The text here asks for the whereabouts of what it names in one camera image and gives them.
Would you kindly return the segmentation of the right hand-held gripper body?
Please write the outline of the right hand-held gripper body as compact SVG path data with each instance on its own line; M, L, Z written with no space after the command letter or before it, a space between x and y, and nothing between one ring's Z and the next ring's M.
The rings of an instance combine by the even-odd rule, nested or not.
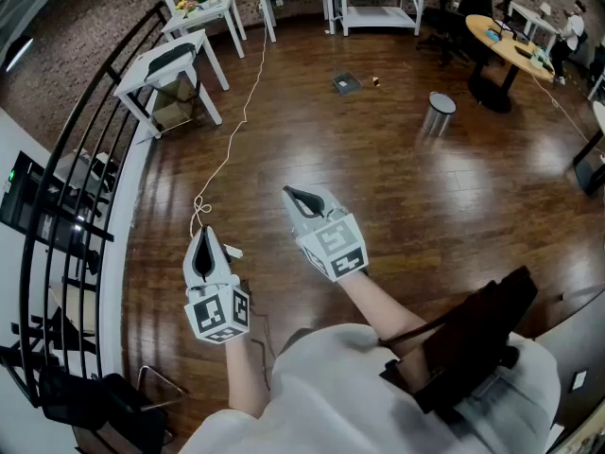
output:
M314 230L296 237L307 260L332 282L369 266L366 243L352 213L333 210Z

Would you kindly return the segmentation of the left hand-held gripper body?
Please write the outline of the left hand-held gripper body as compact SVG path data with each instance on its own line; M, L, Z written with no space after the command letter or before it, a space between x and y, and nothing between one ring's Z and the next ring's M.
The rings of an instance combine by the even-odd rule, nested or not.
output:
M198 340L220 345L250 331L250 295L237 275L226 284L189 288L186 294L184 310Z

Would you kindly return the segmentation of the person's left forearm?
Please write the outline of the person's left forearm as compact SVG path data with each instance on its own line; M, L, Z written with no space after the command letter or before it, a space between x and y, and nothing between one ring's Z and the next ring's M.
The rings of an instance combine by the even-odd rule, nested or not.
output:
M229 340L225 352L229 407L260 418L269 402L269 389L262 365L252 352L250 335Z

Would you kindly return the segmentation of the dark brown shoulder bag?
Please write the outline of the dark brown shoulder bag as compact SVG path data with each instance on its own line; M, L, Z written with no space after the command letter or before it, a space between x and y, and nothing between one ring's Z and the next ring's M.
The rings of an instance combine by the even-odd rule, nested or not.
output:
M410 394L424 413L452 409L496 367L515 365L520 353L509 345L509 334L537 293L525 266L500 282L489 282L438 319L381 340L380 346L395 350L423 338L387 362L380 376Z

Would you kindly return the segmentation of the person's right forearm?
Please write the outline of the person's right forearm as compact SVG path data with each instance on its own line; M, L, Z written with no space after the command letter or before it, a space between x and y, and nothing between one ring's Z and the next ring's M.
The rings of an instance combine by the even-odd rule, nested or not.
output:
M361 271L351 272L338 284L374 329L380 344L388 347L400 359L397 369L401 376L411 387L419 387L428 376L420 346L429 334L424 332L398 342L392 340L425 326L426 322L399 304Z

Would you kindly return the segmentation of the black metal railing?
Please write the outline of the black metal railing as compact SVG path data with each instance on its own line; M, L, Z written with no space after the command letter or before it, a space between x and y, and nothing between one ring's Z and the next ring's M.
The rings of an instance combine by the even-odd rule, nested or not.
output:
M99 340L87 341L82 332L78 332L74 336L67 334L65 326L68 300L65 291L60 294L60 328L56 328L45 314L33 316L29 313L30 293L38 293L43 299L48 297L53 253L57 248L58 227L61 223L65 223L69 226L71 233L82 232L84 234L83 244L79 250L75 248L73 239L66 240L63 247L65 253L63 266L65 268L70 266L72 259L79 261L85 259L90 251L90 242L93 238L99 239L102 245L114 240L109 231L110 223L108 221L105 221L102 226L96 226L92 215L88 215L84 219L78 218L78 211L83 206L81 198L76 199L75 206L69 209L64 208L67 187L76 170L74 166L69 166L67 175L62 178L62 188L57 199L49 199L48 187L56 178L55 172L59 160L72 133L80 132L80 140L87 141L95 126L95 121L110 97L113 97L115 102L107 116L104 132L110 130L119 108L128 103L133 104L134 108L124 113L122 117L124 121L129 120L132 116L138 119L147 117L147 111L138 99L141 93L139 88L128 91L124 95L117 92L118 86L125 83L128 71L141 59L141 53L134 48L120 69L114 69L113 63L140 31L145 33L140 43L148 45L152 50L157 49L161 37L155 30L159 25L167 22L163 14L164 6L163 2L159 2L150 9L100 65L70 113L39 180L27 221L22 254L19 322L13 330L19 340L9 349L0 352L2 364L29 403L35 408L42 404L41 371L46 367L58 364L57 358L49 352L50 342L58 341L64 352L74 350L84 354L88 346L93 346L94 353L96 355L100 353Z

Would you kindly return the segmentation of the person's white garment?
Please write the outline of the person's white garment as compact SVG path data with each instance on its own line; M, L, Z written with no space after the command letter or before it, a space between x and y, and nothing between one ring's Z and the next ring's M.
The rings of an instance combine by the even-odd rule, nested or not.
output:
M259 417L221 410L180 454L543 454L558 409L557 363L510 336L516 364L499 367L446 422L382 376L393 359L362 324L323 328L276 360Z

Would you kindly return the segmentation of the cardboard box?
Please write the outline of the cardboard box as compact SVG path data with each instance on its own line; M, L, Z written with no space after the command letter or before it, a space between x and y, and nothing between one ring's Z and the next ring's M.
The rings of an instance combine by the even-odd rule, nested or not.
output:
M192 119L195 88L184 73L159 88L152 116L162 131L178 127Z

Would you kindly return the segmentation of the black cabinet with green light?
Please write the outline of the black cabinet with green light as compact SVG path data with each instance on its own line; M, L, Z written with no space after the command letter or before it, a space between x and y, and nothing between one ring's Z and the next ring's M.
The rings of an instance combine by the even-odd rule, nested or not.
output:
M26 232L43 172L42 166L19 152L9 174L8 190L0 200L1 223L23 234Z

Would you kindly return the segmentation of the white shelf unit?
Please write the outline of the white shelf unit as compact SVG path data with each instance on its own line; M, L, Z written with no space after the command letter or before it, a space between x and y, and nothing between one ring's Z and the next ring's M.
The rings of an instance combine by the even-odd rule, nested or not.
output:
M336 0L343 35L351 28L409 28L418 37L424 0Z

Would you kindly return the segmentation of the round wooden table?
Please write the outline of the round wooden table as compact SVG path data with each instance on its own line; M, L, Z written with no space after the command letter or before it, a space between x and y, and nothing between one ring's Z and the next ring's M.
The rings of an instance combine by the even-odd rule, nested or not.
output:
M469 91L475 100L487 109L499 114L507 114L511 111L509 90L520 71L537 80L554 81L554 72L549 73L545 69L536 68L530 63L532 51L538 47L535 43L519 41L515 30L505 29L503 24L499 24L492 17L469 15L466 17L465 23L473 36L483 44L480 57L477 59L475 69L469 78ZM495 43L486 36L486 31L490 28L501 31L500 42ZM482 75L486 57L490 52L493 52L510 65L509 72L502 84L496 84Z

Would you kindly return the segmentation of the green white packet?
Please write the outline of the green white packet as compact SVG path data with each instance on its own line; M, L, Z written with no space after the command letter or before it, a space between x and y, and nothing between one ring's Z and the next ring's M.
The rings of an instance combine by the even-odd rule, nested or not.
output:
M553 73L553 67L550 63L548 56L545 54L545 51L540 47L536 47L532 51L532 56L530 58L530 63L536 68L543 68L549 73Z

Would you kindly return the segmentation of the white table with black leg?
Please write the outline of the white table with black leg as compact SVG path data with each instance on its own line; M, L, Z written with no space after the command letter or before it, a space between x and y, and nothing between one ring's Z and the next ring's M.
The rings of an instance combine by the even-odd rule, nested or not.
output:
M599 168L593 168L588 160L589 153L605 138L605 105L594 101L592 109L599 130L574 157L572 162L579 186L589 197L593 197L597 193L597 190L602 185L605 185L605 162L602 162Z

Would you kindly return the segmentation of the white desk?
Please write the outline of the white desk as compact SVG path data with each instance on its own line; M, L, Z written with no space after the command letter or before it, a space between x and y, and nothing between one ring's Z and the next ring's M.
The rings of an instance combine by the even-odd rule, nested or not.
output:
M545 48L545 53L550 54L552 46L556 42L557 38L557 30L555 27L548 23L545 18L541 17L539 13L527 9L514 1L510 2L507 14L509 17L513 17L518 14L525 19L526 24L523 32L531 42L534 41L534 36L538 29L547 32L549 34L549 40Z

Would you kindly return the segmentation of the metal chair frame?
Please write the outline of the metal chair frame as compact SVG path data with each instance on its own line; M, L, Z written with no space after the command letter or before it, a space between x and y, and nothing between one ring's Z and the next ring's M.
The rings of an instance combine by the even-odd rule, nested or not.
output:
M136 389L145 400L140 411L163 409L181 403L188 396L186 389L149 365L139 369Z

